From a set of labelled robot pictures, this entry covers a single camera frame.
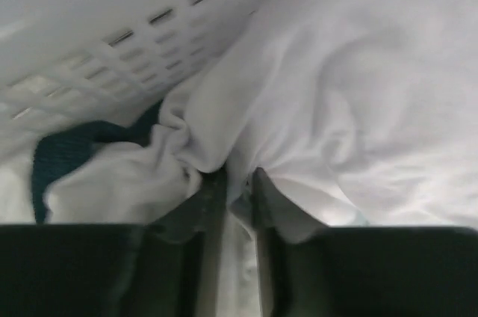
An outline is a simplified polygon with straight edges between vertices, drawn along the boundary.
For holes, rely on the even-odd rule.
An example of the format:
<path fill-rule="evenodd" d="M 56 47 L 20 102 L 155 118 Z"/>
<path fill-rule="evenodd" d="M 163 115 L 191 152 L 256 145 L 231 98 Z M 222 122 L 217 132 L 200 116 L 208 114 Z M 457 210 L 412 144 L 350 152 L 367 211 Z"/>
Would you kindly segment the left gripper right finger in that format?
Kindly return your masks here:
<path fill-rule="evenodd" d="M 252 175 L 263 316 L 475 316 L 477 232 L 328 227 Z"/>

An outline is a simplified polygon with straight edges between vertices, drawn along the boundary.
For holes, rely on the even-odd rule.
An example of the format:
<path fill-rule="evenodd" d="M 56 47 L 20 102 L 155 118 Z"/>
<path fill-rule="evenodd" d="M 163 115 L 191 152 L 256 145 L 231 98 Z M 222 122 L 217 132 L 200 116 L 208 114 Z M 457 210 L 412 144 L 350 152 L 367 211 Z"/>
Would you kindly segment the white tank top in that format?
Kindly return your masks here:
<path fill-rule="evenodd" d="M 224 173 L 214 316 L 263 316 L 259 169 L 328 227 L 477 232 L 477 0 L 264 0 L 156 97 L 1 151 L 1 227 L 146 225 Z"/>

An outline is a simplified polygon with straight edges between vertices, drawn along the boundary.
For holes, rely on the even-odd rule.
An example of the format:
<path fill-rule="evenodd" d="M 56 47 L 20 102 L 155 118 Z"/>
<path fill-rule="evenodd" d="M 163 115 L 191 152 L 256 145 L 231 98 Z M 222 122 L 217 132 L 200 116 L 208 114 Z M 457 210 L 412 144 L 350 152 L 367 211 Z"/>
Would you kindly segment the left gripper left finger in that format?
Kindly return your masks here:
<path fill-rule="evenodd" d="M 214 316 L 226 175 L 142 224 L 1 227 L 3 316 Z"/>

